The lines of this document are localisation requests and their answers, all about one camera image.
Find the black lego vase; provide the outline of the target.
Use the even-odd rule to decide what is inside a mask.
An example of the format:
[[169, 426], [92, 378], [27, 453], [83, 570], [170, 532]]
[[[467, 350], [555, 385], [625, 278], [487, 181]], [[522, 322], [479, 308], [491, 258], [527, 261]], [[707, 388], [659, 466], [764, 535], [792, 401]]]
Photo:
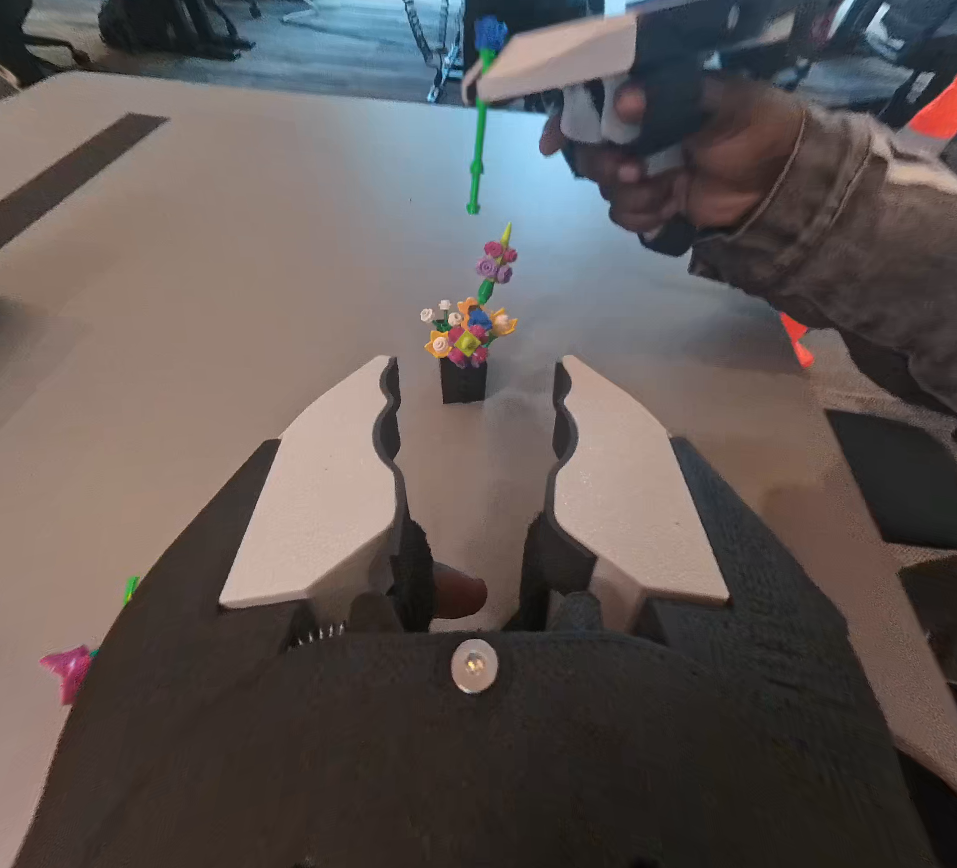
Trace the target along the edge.
[[485, 401], [488, 374], [486, 362], [476, 367], [468, 362], [461, 368], [448, 357], [444, 357], [439, 359], [439, 373], [443, 404], [472, 404]]

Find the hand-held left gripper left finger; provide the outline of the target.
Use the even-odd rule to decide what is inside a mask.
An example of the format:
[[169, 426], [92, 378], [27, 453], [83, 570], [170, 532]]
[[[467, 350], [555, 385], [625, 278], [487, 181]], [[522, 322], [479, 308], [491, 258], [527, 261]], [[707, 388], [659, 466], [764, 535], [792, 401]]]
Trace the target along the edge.
[[403, 629], [429, 630], [434, 564], [395, 462], [400, 405], [397, 359], [380, 355], [285, 429], [222, 587], [222, 609], [291, 603], [305, 609], [305, 633], [343, 633], [355, 599], [377, 593]]

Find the pink purple lego flower spike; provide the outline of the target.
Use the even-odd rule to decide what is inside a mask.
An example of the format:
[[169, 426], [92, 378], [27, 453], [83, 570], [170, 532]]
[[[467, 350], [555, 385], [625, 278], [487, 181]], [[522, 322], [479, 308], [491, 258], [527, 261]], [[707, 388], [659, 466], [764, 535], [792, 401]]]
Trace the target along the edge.
[[513, 265], [518, 254], [511, 245], [512, 222], [505, 226], [500, 237], [485, 243], [483, 253], [476, 264], [476, 274], [480, 278], [476, 300], [485, 306], [494, 294], [495, 288], [505, 285], [513, 276]]
[[478, 369], [488, 357], [490, 331], [479, 324], [456, 326], [447, 333], [446, 358], [461, 370]]

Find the person's right forearm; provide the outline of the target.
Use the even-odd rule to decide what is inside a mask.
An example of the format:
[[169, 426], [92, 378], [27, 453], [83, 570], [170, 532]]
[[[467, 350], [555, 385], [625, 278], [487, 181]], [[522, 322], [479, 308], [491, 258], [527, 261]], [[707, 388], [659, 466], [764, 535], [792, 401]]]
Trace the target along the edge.
[[881, 389], [955, 416], [955, 172], [873, 118], [806, 109], [770, 193], [701, 234], [688, 270], [834, 331]]

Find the person's left hand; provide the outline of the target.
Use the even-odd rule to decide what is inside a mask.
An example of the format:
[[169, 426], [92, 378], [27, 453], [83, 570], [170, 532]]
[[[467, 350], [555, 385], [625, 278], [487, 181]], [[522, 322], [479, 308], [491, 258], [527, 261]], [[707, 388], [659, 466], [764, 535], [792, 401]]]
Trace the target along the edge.
[[433, 563], [435, 586], [434, 618], [459, 620], [480, 612], [488, 598], [484, 580], [448, 565]]

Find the orange red cloth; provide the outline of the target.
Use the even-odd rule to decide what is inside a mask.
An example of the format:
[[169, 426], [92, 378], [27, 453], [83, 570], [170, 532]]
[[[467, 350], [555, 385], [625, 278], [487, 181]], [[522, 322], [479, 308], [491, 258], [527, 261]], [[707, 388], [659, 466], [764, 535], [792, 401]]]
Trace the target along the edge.
[[[897, 131], [899, 140], [908, 148], [919, 152], [941, 155], [953, 142], [956, 135], [956, 79], [928, 104], [918, 110]], [[799, 366], [803, 370], [810, 368], [814, 355], [802, 340], [808, 334], [808, 327], [800, 324], [785, 313], [779, 313], [783, 328], [792, 344]]]

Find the black padded cushion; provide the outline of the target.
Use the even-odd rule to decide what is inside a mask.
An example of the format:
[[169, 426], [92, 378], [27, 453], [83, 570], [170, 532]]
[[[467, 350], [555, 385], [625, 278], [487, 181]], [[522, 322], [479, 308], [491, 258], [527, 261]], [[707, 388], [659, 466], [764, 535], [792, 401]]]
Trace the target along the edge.
[[882, 539], [956, 550], [955, 456], [925, 430], [899, 420], [825, 412]]

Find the pink lego flower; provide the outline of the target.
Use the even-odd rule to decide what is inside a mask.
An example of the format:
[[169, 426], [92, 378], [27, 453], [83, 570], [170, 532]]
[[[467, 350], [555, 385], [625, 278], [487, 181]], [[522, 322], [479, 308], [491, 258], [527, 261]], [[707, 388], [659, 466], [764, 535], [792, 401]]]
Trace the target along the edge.
[[71, 707], [76, 702], [98, 654], [98, 648], [80, 645], [48, 654], [39, 660], [39, 665], [58, 679], [59, 702], [62, 706]]

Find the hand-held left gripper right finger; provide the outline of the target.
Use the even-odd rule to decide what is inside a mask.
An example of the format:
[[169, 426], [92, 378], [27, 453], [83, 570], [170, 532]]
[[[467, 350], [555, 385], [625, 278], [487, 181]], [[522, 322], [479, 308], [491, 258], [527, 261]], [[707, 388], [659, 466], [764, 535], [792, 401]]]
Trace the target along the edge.
[[573, 355], [555, 365], [544, 506], [526, 537], [516, 628], [542, 631], [587, 592], [632, 634], [652, 601], [720, 609], [730, 590], [672, 438], [641, 403]]

